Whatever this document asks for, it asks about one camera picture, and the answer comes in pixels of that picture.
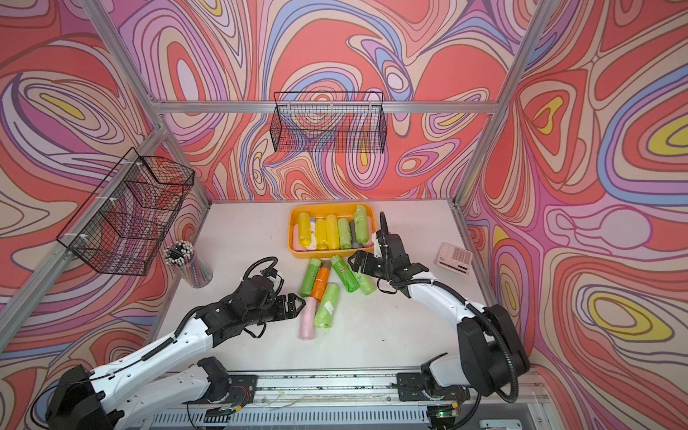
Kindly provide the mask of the dark grey trash bag roll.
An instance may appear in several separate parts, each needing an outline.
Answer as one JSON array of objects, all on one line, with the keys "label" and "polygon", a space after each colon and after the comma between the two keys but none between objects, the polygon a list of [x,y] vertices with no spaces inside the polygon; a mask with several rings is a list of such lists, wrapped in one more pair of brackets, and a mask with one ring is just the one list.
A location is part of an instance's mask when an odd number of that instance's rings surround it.
[{"label": "dark grey trash bag roll", "polygon": [[351,220],[349,222],[349,230],[351,234],[351,245],[353,249],[358,249],[360,248],[360,243],[358,243],[357,235],[356,235],[356,223],[354,220]]}]

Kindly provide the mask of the light green trash bag roll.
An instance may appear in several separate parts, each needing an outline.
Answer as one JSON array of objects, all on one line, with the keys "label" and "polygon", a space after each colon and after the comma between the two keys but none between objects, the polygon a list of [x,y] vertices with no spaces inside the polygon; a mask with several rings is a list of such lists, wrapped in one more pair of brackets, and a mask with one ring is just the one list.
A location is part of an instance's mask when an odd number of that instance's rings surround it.
[{"label": "light green trash bag roll", "polygon": [[352,234],[349,225],[349,220],[346,218],[338,218],[338,234],[340,241],[340,249],[349,250],[352,248]]}]

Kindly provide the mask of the yellow trash bag roll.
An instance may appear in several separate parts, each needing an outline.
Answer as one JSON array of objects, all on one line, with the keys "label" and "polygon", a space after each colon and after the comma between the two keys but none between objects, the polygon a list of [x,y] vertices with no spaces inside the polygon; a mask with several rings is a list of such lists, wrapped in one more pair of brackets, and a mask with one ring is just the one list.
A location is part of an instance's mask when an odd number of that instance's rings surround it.
[{"label": "yellow trash bag roll", "polygon": [[329,248],[327,227],[324,218],[317,218],[315,220],[315,240],[318,250],[327,250]]},{"label": "yellow trash bag roll", "polygon": [[325,231],[328,249],[339,250],[340,237],[338,230],[338,218],[335,214],[330,213],[325,217]]}]

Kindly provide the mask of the large green trash bag roll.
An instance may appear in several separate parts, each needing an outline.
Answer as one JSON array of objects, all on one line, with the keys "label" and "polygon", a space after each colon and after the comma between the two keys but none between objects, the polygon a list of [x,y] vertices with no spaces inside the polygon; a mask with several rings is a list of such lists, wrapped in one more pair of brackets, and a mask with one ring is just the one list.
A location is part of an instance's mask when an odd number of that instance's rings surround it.
[{"label": "large green trash bag roll", "polygon": [[365,245],[369,240],[369,231],[367,227],[367,208],[362,204],[358,204],[354,212],[354,229],[357,242],[360,245]]}]

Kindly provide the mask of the white blue-capped roll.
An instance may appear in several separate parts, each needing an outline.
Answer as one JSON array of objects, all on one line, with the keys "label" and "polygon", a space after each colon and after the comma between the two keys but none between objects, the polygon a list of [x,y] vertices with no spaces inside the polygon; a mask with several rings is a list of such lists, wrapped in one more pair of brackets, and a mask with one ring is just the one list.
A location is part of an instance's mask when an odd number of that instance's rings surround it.
[{"label": "white blue-capped roll", "polygon": [[316,228],[315,228],[315,220],[313,218],[310,219],[310,245],[306,248],[307,251],[315,251],[317,249],[317,240],[316,240],[316,234],[315,234]]}]

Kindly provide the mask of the pink labelled trash bag roll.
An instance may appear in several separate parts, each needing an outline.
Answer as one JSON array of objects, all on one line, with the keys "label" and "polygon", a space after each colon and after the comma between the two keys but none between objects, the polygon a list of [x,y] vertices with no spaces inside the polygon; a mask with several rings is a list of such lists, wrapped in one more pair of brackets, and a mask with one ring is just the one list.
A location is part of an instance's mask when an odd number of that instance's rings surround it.
[{"label": "pink labelled trash bag roll", "polygon": [[299,236],[299,228],[298,225],[295,224],[292,229],[292,243],[291,243],[291,249],[294,252],[303,252],[304,248],[302,247],[300,243],[300,236]]}]

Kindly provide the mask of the yellow plastic storage box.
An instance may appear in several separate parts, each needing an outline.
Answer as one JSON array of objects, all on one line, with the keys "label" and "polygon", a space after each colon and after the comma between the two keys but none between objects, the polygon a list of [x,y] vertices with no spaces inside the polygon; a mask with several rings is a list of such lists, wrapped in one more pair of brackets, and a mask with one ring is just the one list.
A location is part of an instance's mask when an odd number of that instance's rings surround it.
[{"label": "yellow plastic storage box", "polygon": [[[358,204],[362,204],[367,208],[367,216],[370,216],[372,221],[373,221],[373,226],[374,230],[377,231],[378,228],[378,223],[374,219],[374,215],[376,215],[376,212],[374,209],[369,205],[369,204],[363,204],[363,202],[335,202],[335,204],[306,204],[306,205],[301,205],[295,207],[291,213],[290,217],[288,218],[288,239],[287,239],[287,245],[288,245],[288,250],[293,254],[293,256],[297,259],[309,259],[309,258],[319,258],[319,259],[327,259],[330,258],[332,255],[338,254],[342,257],[349,257],[356,252],[356,249],[350,249],[350,250],[315,250],[315,251],[307,251],[306,248],[304,248],[303,252],[294,252],[291,249],[291,243],[292,243],[292,229],[295,224],[297,224],[297,215],[301,211],[305,211],[309,214],[311,218],[317,219],[317,218],[324,218],[326,215],[333,213],[337,215],[339,218],[346,218],[348,220],[354,220],[354,212],[356,211],[356,207]],[[372,253],[374,252],[374,246],[372,247],[366,247],[363,245],[362,247],[363,251]]]}]

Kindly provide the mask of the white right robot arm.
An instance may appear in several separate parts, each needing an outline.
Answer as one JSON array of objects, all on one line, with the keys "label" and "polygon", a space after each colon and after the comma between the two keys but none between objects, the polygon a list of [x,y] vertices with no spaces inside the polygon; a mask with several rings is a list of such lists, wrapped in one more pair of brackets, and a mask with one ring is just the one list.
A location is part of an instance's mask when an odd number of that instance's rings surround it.
[{"label": "white right robot arm", "polygon": [[439,281],[422,263],[413,263],[397,234],[378,231],[373,253],[356,251],[348,259],[361,272],[419,302],[449,321],[456,329],[459,352],[441,354],[421,367],[431,387],[463,386],[482,396],[495,394],[515,403],[520,395],[519,377],[530,370],[530,360],[509,313],[499,305],[485,306],[469,300]]}]

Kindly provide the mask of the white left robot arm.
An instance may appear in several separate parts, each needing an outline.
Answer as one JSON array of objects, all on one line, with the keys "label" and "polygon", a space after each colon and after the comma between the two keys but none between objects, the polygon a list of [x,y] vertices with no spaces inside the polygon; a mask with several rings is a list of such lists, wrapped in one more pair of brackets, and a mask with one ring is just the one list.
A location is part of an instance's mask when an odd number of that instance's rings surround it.
[{"label": "white left robot arm", "polygon": [[182,403],[227,403],[233,392],[247,403],[251,392],[208,353],[252,326],[297,318],[306,301],[281,294],[282,283],[279,275],[243,279],[227,297],[192,308],[165,338],[93,370],[66,371],[48,403],[48,428],[126,429]]}]

